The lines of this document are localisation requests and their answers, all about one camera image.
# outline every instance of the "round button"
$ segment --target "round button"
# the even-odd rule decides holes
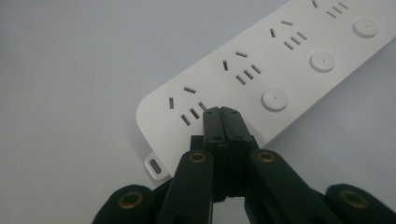
[[[262,105],[270,111],[281,111],[288,104],[285,92],[277,88],[271,88],[262,95]]]
[[[378,26],[374,21],[361,19],[353,24],[352,30],[355,35],[361,38],[371,38],[378,33]]]
[[[322,51],[312,55],[309,59],[309,64],[315,71],[327,73],[335,67],[335,60],[331,54]]]

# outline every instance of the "gray surface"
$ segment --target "gray surface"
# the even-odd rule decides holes
[[[155,188],[140,100],[279,1],[1,1],[0,223],[90,223],[129,184]],[[314,189],[396,210],[396,42],[269,147]],[[214,223],[247,223],[243,203]]]

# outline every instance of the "power strip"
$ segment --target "power strip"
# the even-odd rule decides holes
[[[260,147],[396,36],[394,0],[292,0],[146,96],[138,126],[155,179],[173,175],[202,113],[238,110]]]

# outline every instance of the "brass ring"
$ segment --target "brass ring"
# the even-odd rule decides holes
[[[266,161],[266,162],[275,160],[275,156],[269,152],[259,153],[259,154],[257,154],[257,158],[261,161]]]
[[[130,196],[135,196],[132,202],[128,202],[126,199]],[[143,195],[138,191],[131,191],[122,195],[119,199],[119,207],[123,209],[132,209],[143,202]]]
[[[195,152],[190,155],[190,161],[192,162],[203,162],[206,161],[206,155],[201,152]]]
[[[345,203],[348,203],[354,207],[365,208],[369,205],[367,199],[355,191],[344,189],[340,191],[339,195]]]

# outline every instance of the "power outlet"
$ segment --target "power outlet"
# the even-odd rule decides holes
[[[393,0],[289,1],[145,97],[148,170],[173,175],[213,106],[241,112],[265,147],[396,36],[395,10]]]

